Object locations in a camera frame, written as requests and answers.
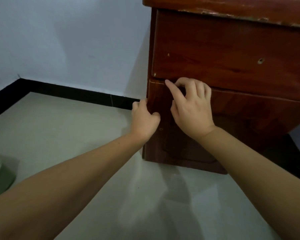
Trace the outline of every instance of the floor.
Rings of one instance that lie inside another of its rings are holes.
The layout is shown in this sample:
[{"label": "floor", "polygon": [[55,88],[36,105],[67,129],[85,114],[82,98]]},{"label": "floor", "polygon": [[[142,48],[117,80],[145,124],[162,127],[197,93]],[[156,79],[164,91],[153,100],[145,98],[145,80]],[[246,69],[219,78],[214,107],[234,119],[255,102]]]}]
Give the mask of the floor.
[{"label": "floor", "polygon": [[[0,115],[16,183],[128,132],[131,111],[29,93]],[[278,239],[229,175],[136,153],[56,238]]]}]

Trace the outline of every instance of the person's left arm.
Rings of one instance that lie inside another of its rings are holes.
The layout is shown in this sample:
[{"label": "person's left arm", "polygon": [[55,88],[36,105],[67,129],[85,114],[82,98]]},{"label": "person's left arm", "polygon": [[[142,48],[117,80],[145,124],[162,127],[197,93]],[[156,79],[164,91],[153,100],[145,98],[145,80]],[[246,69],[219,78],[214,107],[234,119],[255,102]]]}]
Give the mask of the person's left arm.
[{"label": "person's left arm", "polygon": [[134,102],[130,133],[43,170],[0,195],[0,239],[53,239],[149,140],[160,122]]}]

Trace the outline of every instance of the black baseboard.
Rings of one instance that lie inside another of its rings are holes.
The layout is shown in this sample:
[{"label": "black baseboard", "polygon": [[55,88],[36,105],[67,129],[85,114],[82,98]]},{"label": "black baseboard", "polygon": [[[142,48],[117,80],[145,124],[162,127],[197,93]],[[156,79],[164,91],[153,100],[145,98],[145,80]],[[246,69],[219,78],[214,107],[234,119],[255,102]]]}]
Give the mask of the black baseboard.
[{"label": "black baseboard", "polygon": [[132,109],[133,102],[139,101],[139,99],[130,97],[19,78],[0,91],[0,114],[26,96],[29,92],[129,110]]}]

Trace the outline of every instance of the screw hole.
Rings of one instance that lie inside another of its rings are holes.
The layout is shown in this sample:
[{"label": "screw hole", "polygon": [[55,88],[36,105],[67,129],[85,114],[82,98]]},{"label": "screw hole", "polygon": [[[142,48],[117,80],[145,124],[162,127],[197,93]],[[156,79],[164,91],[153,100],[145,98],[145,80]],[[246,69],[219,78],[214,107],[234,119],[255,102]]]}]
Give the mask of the screw hole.
[{"label": "screw hole", "polygon": [[261,58],[261,59],[258,60],[258,64],[260,65],[260,64],[262,64],[264,61],[265,61],[265,59],[264,59],[264,58]]}]

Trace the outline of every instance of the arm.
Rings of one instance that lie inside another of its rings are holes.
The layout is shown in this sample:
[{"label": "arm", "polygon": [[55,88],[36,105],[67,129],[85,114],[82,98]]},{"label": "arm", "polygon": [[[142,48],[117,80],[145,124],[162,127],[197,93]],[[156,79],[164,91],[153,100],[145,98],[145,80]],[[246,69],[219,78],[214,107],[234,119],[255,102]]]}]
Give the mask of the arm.
[{"label": "arm", "polygon": [[131,132],[41,171],[0,195],[0,239],[53,239],[148,141],[160,122],[134,102]]},{"label": "arm", "polygon": [[[176,124],[227,169],[282,238],[300,239],[300,179],[214,125],[208,85],[188,78],[166,85],[174,98]],[[177,86],[185,87],[185,97]]]}]

